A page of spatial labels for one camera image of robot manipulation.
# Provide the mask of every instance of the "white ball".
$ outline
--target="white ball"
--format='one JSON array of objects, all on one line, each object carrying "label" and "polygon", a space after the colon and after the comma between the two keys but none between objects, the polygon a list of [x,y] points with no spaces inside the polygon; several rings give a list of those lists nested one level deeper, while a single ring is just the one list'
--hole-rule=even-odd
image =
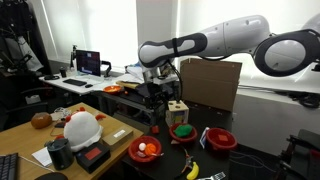
[{"label": "white ball", "polygon": [[146,144],[145,143],[140,143],[139,144],[139,149],[140,149],[140,151],[144,151],[145,149],[146,149]]}]

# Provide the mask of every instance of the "orange bowl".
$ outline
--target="orange bowl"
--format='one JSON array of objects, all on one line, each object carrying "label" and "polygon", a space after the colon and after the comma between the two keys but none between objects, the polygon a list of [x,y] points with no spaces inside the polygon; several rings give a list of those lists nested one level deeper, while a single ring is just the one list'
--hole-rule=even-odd
[{"label": "orange bowl", "polygon": [[191,126],[190,124],[189,124],[189,125],[192,127],[192,130],[191,130],[191,133],[190,133],[188,136],[185,136],[185,137],[178,137],[178,136],[176,136],[174,130],[175,130],[178,126],[180,126],[180,125],[186,125],[186,124],[187,124],[187,123],[175,123],[175,124],[173,124],[173,125],[170,127],[170,129],[169,129],[170,136],[171,136],[174,140],[176,140],[176,141],[178,141],[178,142],[180,142],[180,143],[187,143],[187,142],[192,142],[192,141],[196,140],[196,138],[197,138],[197,136],[198,136],[198,132],[197,132],[196,128],[194,128],[194,127]]},{"label": "orange bowl", "polygon": [[121,91],[121,86],[118,86],[118,85],[107,86],[103,89],[103,91],[109,94],[118,94]]},{"label": "orange bowl", "polygon": [[206,139],[214,150],[232,150],[238,144],[229,131],[221,128],[210,128],[206,133]]},{"label": "orange bowl", "polygon": [[129,148],[128,148],[128,153],[131,159],[137,161],[137,162],[150,162],[153,161],[157,158],[157,156],[146,156],[146,157],[141,157],[137,154],[139,151],[139,145],[140,143],[152,143],[156,146],[157,150],[155,154],[160,154],[162,151],[162,146],[161,143],[159,142],[158,139],[152,137],[152,136],[141,136],[134,141],[131,142]]}]

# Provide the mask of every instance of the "window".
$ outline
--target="window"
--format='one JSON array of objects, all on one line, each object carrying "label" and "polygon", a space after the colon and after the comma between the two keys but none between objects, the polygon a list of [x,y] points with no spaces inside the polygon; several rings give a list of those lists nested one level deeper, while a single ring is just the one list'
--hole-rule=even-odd
[{"label": "window", "polygon": [[138,61],[136,1],[33,0],[47,56],[70,62],[72,46],[100,52],[114,68]]},{"label": "window", "polygon": [[[180,37],[249,15],[264,16],[269,22],[271,33],[281,34],[300,30],[320,12],[317,8],[320,1],[317,0],[179,0],[178,3]],[[248,54],[236,54],[226,60],[242,63],[240,85],[319,92],[320,74],[311,71],[314,64],[292,76],[278,78],[260,72]]]}]

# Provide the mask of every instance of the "black table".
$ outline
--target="black table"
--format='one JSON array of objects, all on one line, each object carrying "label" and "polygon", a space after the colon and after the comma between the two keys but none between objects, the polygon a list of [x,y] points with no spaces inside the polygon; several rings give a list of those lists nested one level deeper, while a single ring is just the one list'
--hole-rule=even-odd
[{"label": "black table", "polygon": [[[208,177],[213,174],[224,172],[229,173],[229,159],[226,153],[216,153],[210,146],[203,149],[199,143],[200,136],[205,127],[220,127],[231,131],[232,113],[224,110],[210,108],[186,102],[189,107],[189,122],[198,131],[195,142],[183,145],[189,155],[194,156],[194,161],[200,167],[198,177]],[[180,145],[172,145],[172,138],[169,135],[169,128],[165,120],[158,123],[160,133],[156,137],[164,152],[164,156],[149,163],[133,161],[129,155],[122,159],[126,179],[174,179],[179,175],[185,165],[185,154]],[[186,179],[190,170],[177,179]]]}]

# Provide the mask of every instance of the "computer monitor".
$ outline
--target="computer monitor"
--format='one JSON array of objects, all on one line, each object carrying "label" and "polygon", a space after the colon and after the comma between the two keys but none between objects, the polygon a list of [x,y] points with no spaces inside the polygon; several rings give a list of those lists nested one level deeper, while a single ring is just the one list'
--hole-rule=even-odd
[{"label": "computer monitor", "polygon": [[101,76],[100,53],[95,51],[76,50],[77,71],[80,74]]}]

